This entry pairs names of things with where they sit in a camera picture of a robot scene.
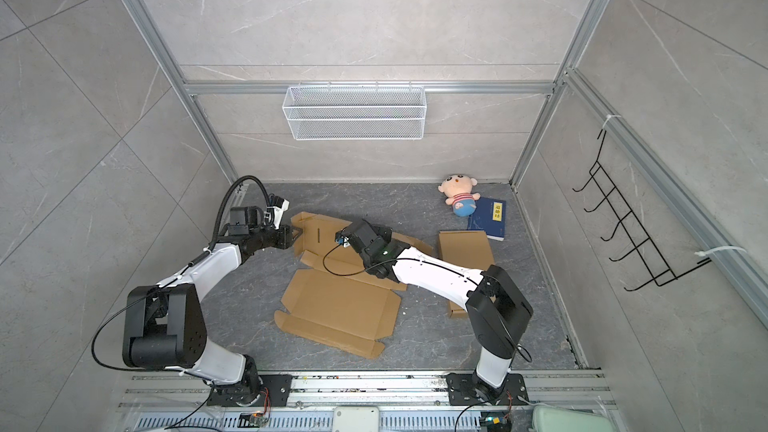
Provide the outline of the brown cardboard box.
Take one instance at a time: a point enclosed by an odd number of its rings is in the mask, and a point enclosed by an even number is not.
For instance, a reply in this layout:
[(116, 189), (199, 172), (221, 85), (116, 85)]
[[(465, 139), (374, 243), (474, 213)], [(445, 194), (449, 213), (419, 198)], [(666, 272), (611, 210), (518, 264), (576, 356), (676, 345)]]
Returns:
[(483, 231), (441, 231), (439, 258), (469, 269), (487, 270), (495, 264), (491, 245)]

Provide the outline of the brown cardboard sheet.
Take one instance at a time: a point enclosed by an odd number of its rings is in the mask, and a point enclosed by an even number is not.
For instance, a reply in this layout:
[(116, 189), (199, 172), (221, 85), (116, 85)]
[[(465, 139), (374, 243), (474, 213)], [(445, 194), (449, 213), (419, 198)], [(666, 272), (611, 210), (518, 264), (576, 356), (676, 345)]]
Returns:
[(280, 330), (321, 344), (374, 359), (383, 338), (393, 334), (407, 286), (361, 274), (363, 263), (350, 247), (335, 249), (335, 233), (347, 220), (300, 212), (291, 224), (303, 230), (294, 253), (306, 267), (294, 274), (274, 313)]

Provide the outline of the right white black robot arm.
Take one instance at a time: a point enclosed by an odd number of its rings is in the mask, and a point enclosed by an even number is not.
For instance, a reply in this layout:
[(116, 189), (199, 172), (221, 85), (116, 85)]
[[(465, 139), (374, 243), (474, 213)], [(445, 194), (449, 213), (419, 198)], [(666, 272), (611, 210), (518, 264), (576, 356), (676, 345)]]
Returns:
[(395, 238), (390, 228), (364, 219), (336, 232), (334, 241), (359, 255), (365, 273), (421, 287), (467, 312), (481, 346), (472, 378), (478, 396), (499, 396), (514, 357), (530, 359), (521, 339), (533, 308), (503, 268), (471, 269), (445, 262)]

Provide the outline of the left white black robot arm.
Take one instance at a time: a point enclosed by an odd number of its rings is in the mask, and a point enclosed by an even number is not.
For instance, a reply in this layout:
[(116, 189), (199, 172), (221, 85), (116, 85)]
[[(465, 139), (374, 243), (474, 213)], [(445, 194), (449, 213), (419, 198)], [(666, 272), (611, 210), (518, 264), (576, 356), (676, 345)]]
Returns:
[(265, 211), (234, 207), (212, 242), (181, 271), (130, 292), (125, 310), (122, 358), (148, 371), (175, 370), (212, 387), (215, 404), (250, 405), (264, 390), (255, 360), (208, 337), (201, 301), (255, 252), (285, 250), (296, 236), (282, 222), (289, 202), (275, 197)]

